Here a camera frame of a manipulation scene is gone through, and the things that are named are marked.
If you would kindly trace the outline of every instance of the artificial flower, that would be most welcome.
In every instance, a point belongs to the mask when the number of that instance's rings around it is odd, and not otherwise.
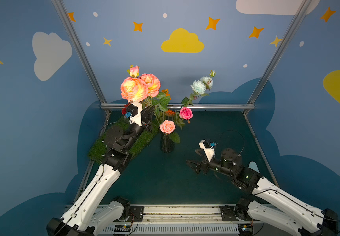
[[[200,80],[194,81],[191,85],[192,90],[199,93],[204,94],[205,93],[205,84],[201,82]]]
[[[161,87],[159,79],[154,74],[142,74],[140,78],[145,81],[148,86],[148,96],[157,96],[159,88]]]
[[[140,67],[138,67],[138,66],[131,67],[129,69],[129,75],[133,78],[136,78],[137,75],[139,74],[139,69],[140,69]]]
[[[192,118],[192,110],[188,107],[182,107],[179,111],[179,117],[185,120],[189,120]]]
[[[120,86],[122,98],[131,101],[142,101],[148,97],[148,86],[139,78],[127,77]]]
[[[169,97],[170,97],[170,100],[171,100],[171,96],[170,96],[170,94],[169,94],[169,90],[168,90],[168,89],[164,89],[164,90],[162,90],[162,92],[163,92],[164,94],[166,94],[166,97],[169,96]]]
[[[215,70],[211,70],[211,72],[209,73],[210,77],[214,77],[216,75]]]
[[[169,109],[168,111],[165,112],[165,115],[173,117],[173,116],[175,116],[175,111],[172,111],[172,110]]]
[[[201,82],[205,84],[206,89],[211,89],[213,85],[213,79],[208,76],[201,77],[200,79]]]
[[[129,106],[130,103],[124,105],[124,108],[122,109],[122,115],[125,115],[127,113],[127,106]]]
[[[164,120],[161,125],[159,125],[159,129],[167,134],[170,134],[175,130],[175,124],[172,120]]]

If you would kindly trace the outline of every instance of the dark green floor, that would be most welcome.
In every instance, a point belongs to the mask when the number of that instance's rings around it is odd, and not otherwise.
[[[255,140],[240,111],[194,111],[191,124],[183,130],[177,128],[181,144],[175,144],[171,153],[163,153],[159,148],[160,134],[135,159],[120,178],[112,185],[101,204],[110,203],[116,196],[124,197],[133,204],[234,204],[246,196],[227,178],[213,172],[196,175],[186,165],[186,160],[201,160],[195,153],[202,139],[217,142],[225,130],[236,130],[245,139],[242,151],[243,165],[251,161],[257,163],[262,175],[272,181],[270,173],[257,148]],[[110,122],[121,116],[112,112]],[[216,157],[227,147],[240,151],[242,137],[235,132],[225,132],[216,147]],[[93,166],[89,181],[98,166]]]

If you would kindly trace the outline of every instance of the artificial grass mat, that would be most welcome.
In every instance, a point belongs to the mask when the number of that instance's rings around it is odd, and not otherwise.
[[[110,116],[109,120],[113,120],[115,117]],[[116,123],[108,125],[107,129],[111,128],[112,126],[116,125],[119,126],[121,128],[123,128],[124,130],[126,130],[129,126],[129,119],[125,118],[124,116],[121,116]],[[128,151],[130,154],[132,154],[132,158],[135,158],[150,142],[151,140],[154,138],[154,136],[158,133],[159,131],[159,126],[156,122],[156,120],[153,121],[153,130],[152,132],[148,132],[146,130],[143,131],[143,133],[140,135],[140,137],[136,140],[135,144],[132,146],[132,148]],[[102,143],[102,140],[105,138],[105,134],[103,134],[99,139],[97,139],[92,148],[89,150],[88,153],[88,157],[93,160],[96,161],[97,163],[100,163],[100,160],[103,159],[103,154],[105,154],[106,152],[106,145],[104,145]]]

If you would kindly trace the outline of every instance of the light blue flower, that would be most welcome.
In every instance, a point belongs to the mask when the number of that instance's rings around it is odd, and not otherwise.
[[[194,81],[191,85],[192,90],[199,93],[204,94],[205,93],[205,84],[201,82],[200,80]]]
[[[208,76],[201,77],[200,81],[205,84],[206,89],[211,89],[213,86],[213,79],[211,77]]]

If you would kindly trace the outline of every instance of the red flower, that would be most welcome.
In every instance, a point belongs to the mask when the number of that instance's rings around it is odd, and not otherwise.
[[[124,116],[127,113],[127,106],[129,106],[130,103],[128,103],[127,105],[124,105],[124,108],[122,109],[122,115]]]

